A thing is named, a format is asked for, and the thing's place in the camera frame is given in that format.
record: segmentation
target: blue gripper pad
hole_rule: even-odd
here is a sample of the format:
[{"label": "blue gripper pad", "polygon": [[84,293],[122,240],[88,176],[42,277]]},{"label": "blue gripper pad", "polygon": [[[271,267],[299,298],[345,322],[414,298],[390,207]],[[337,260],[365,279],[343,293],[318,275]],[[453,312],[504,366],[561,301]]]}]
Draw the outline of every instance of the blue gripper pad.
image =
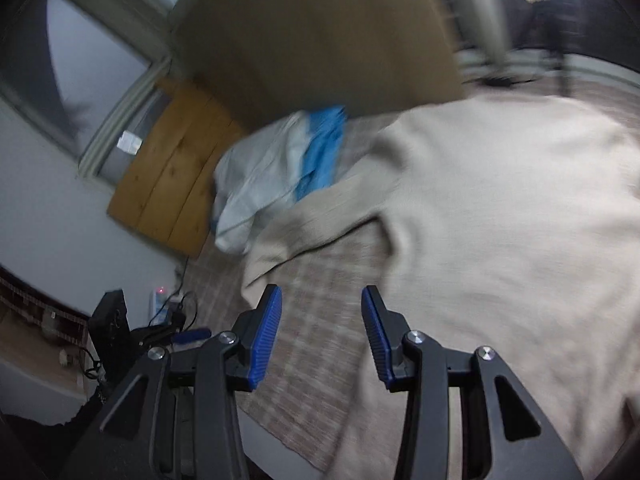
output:
[{"label": "blue gripper pad", "polygon": [[367,331],[371,353],[373,354],[373,361],[376,364],[378,378],[385,383],[386,389],[388,390],[395,380],[392,367],[391,346],[371,293],[372,290],[370,290],[370,286],[362,289],[360,309],[362,311],[362,320],[364,321],[364,327]]},{"label": "blue gripper pad", "polygon": [[267,373],[267,365],[282,315],[282,290],[279,286],[268,285],[265,288],[254,315],[260,317],[260,323],[250,351],[251,359],[247,375],[250,391],[257,388]]}]

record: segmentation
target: folded clothes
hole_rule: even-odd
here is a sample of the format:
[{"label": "folded clothes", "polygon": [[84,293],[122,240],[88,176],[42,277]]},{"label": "folded clothes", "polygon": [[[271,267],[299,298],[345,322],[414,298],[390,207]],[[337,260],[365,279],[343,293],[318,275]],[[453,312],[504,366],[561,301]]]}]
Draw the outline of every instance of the folded clothes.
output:
[{"label": "folded clothes", "polygon": [[234,144],[214,172],[211,229],[225,253],[247,252],[279,212],[330,186],[342,143],[342,107],[296,112]]}]

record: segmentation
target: plaid fabric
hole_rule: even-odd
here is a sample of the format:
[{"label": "plaid fabric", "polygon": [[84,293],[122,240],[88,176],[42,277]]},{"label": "plaid fabric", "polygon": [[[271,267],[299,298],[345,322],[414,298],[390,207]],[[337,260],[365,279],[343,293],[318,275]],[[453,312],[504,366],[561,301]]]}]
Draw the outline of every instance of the plaid fabric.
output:
[{"label": "plaid fabric", "polygon": [[[544,78],[516,91],[554,94]],[[505,91],[468,87],[469,93]],[[574,82],[574,97],[590,102],[640,131],[636,95],[598,83]],[[350,121],[337,179],[367,153],[376,132],[396,114]],[[389,255],[382,226],[369,222],[339,240],[282,264],[270,282],[282,287],[284,307],[269,372],[257,391],[238,395],[239,406],[262,427],[313,466],[326,470],[334,455],[356,381],[366,335],[360,317],[360,290],[376,284]],[[239,289],[241,260],[220,253],[210,238],[190,264],[185,284],[200,299],[198,324],[214,333],[229,329],[244,310]]]}]

